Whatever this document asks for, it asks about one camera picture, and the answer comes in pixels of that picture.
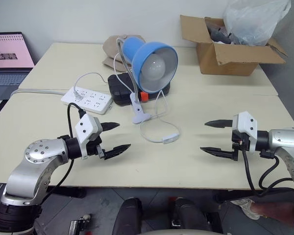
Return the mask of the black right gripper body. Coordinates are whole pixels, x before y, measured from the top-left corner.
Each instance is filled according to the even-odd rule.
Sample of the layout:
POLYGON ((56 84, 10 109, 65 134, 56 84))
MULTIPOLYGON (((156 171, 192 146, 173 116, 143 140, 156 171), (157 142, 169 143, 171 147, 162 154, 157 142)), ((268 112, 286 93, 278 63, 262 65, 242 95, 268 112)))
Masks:
POLYGON ((246 133, 239 133, 238 131, 232 131, 232 160, 238 160, 239 151, 249 150, 250 140, 249 135, 246 133))

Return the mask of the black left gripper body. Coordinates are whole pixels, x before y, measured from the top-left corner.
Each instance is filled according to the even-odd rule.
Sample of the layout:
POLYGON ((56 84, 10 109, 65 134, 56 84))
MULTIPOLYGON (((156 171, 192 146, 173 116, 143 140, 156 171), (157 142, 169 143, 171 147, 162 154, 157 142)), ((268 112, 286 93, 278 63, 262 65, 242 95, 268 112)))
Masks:
POLYGON ((86 152, 87 156, 98 155, 101 159, 104 157, 103 150, 100 146, 102 139, 100 134, 103 132, 103 127, 100 123, 97 123, 96 127, 92 126, 91 129, 87 130, 86 138, 86 152))

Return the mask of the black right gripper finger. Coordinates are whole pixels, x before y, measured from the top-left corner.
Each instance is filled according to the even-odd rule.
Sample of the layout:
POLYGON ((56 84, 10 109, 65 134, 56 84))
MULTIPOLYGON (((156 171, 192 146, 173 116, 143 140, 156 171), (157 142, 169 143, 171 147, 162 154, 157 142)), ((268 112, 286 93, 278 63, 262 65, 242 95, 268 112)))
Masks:
POLYGON ((220 148, 215 148, 215 147, 200 147, 200 149, 216 157, 233 159, 234 152, 231 152, 231 151, 223 151, 220 148))
POLYGON ((214 128, 232 127, 233 120, 231 119, 218 119, 206 122, 204 125, 214 128))

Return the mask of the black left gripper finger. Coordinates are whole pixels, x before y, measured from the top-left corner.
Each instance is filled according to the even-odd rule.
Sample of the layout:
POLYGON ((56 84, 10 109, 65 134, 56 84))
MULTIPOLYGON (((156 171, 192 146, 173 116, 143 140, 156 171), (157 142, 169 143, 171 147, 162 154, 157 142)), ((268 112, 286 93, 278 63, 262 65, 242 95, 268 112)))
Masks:
POLYGON ((126 151, 130 146, 131 144, 123 144, 114 147, 112 150, 105 152, 105 159, 108 160, 110 158, 120 155, 121 153, 126 151))
POLYGON ((120 126, 120 124, 116 123, 116 122, 103 122, 102 123, 102 131, 103 132, 109 131, 109 130, 112 130, 112 129, 117 128, 119 126, 120 126))

